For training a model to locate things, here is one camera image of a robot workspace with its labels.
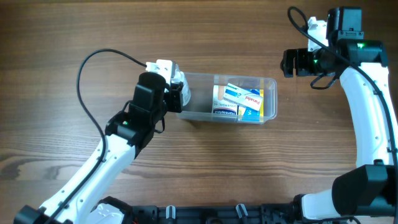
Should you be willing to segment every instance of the cable clip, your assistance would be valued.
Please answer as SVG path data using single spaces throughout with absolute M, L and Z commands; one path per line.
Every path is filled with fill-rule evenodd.
M 169 205 L 166 208 L 166 219 L 168 220 L 168 224 L 175 223 L 175 207 L 173 205 Z
M 373 90 L 373 94 L 374 94 L 374 95 L 382 96 L 382 95 L 383 95 L 383 92 L 382 92 L 382 91 L 377 92 L 376 90 Z
M 238 214 L 239 219 L 241 220 L 242 224 L 247 224 L 248 223 L 248 211 L 246 210 L 246 207 L 244 204 L 240 203 L 235 207 L 236 213 Z
M 387 147 L 387 152 L 397 153 L 397 149 L 391 150 L 390 147 Z
M 328 89 L 329 87 L 331 87 L 331 86 L 336 82 L 336 80 L 338 79 L 338 76 L 335 75 L 335 76 L 331 79 L 331 81 L 328 83 L 327 86 L 322 86 L 322 87 L 314 86 L 314 84 L 316 84 L 317 81 L 319 81 L 321 78 L 323 78 L 323 77 L 325 77 L 325 76 L 326 76 L 325 74 L 321 74 L 321 75 L 317 76 L 317 77 L 311 82 L 311 84 L 310 84 L 311 88 L 313 88 L 314 90 L 326 90 L 326 89 Z

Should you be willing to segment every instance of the box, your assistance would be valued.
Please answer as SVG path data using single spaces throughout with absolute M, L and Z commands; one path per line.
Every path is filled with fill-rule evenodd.
M 250 91 L 251 93 L 257 94 L 261 97 L 264 96 L 264 90 L 259 90 L 259 89 L 246 89 L 247 91 Z M 239 106 L 238 107 L 238 115 L 240 115 L 238 117 L 238 119 L 240 121 L 245 121 L 247 119 L 254 121 L 254 120 L 258 120 L 260 121 L 264 116 L 264 103 L 261 103 L 260 109 L 258 111 L 252 109 L 252 108 L 248 108 L 248 107 L 243 107 L 243 106 Z
M 226 86 L 223 99 L 236 103 L 238 106 L 252 108 L 256 111 L 260 110 L 262 104 L 262 96 L 260 96 L 260 94 L 252 93 L 245 88 L 240 88 L 230 83 Z
M 225 86 L 215 85 L 213 87 L 213 107 L 211 112 L 214 114 L 238 115 L 238 106 L 235 103 L 223 100 Z
M 273 78 L 245 77 L 239 75 L 215 75 L 184 72 L 191 89 L 191 99 L 177 113 L 180 119 L 229 123 L 264 124 L 277 115 L 277 83 Z M 215 85 L 233 84 L 245 89 L 263 90 L 263 115 L 250 117 L 236 114 L 215 114 L 213 110 L 213 90 Z

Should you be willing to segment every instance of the transparent plastic box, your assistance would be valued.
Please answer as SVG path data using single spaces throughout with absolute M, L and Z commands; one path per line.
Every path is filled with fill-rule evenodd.
M 277 84 L 273 78 L 245 77 L 239 75 L 215 75 L 184 72 L 191 89 L 191 99 L 177 113 L 180 119 L 229 123 L 264 124 L 277 114 Z M 264 90 L 264 114 L 257 118 L 235 114 L 212 113 L 213 87 L 233 84 L 245 89 Z

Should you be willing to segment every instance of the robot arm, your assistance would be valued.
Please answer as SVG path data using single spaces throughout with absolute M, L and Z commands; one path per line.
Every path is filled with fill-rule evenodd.
M 156 123 L 162 120 L 164 126 L 163 117 L 166 112 L 181 112 L 182 106 L 190 99 L 187 81 L 177 64 L 169 60 L 147 64 L 148 72 L 139 76 L 133 100 L 128 101 L 106 125 L 107 148 L 102 149 L 103 143 L 100 141 L 94 153 L 64 187 L 46 200 L 38 211 L 25 206 L 17 214 L 14 223 L 45 222 L 87 176 L 100 158 L 102 150 L 105 150 L 102 163 L 50 223 L 87 223 L 88 217 L 89 223 L 93 220 L 121 223 L 124 217 L 119 212 L 90 212 L 116 176 L 147 146 L 154 133 L 161 133 L 155 130 Z
M 297 8 L 293 9 L 305 17 Z M 380 41 L 364 40 L 359 8 L 331 9 L 327 25 L 325 21 L 312 17 L 307 28 L 304 35 L 311 37 L 308 49 L 286 50 L 281 69 L 285 77 L 292 77 L 294 68 L 298 77 L 316 76 L 311 87 L 317 90 L 327 89 L 336 79 L 341 80 L 353 118 L 357 169 L 338 177 L 330 190 L 296 196 L 295 202 L 301 208 L 300 216 L 302 220 L 353 215 L 395 216 L 397 164 L 392 155 L 396 149 L 391 147 L 393 139 L 390 138 L 396 141 L 397 135 L 390 136 L 389 133 L 390 128 L 394 133 L 398 128 L 388 89 L 386 50 Z M 331 50 L 314 46 L 311 39 L 329 45 Z M 348 63 L 341 58 L 359 68 L 347 66 Z M 314 87 L 319 79 L 327 76 L 333 76 L 328 86 Z M 374 85 L 380 89 L 386 106 Z M 391 117 L 391 127 L 386 113 Z

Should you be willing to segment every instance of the wood grain surface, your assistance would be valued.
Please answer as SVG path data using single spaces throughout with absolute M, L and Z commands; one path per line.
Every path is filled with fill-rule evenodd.
M 278 115 L 264 125 L 189 122 L 166 115 L 105 196 L 131 205 L 285 203 L 331 187 L 355 168 L 351 113 L 340 83 L 286 79 L 283 51 L 305 47 L 287 18 L 296 5 L 326 19 L 363 8 L 365 38 L 382 40 L 397 102 L 397 1 L 2 1 L 0 5 L 0 223 L 38 207 L 87 160 L 100 136 L 76 98 L 76 73 L 96 49 L 142 62 L 172 59 L 186 72 L 271 77 Z M 112 53 L 84 69 L 84 101 L 102 127 L 132 98 L 142 67 Z M 391 218 L 364 219 L 367 223 Z

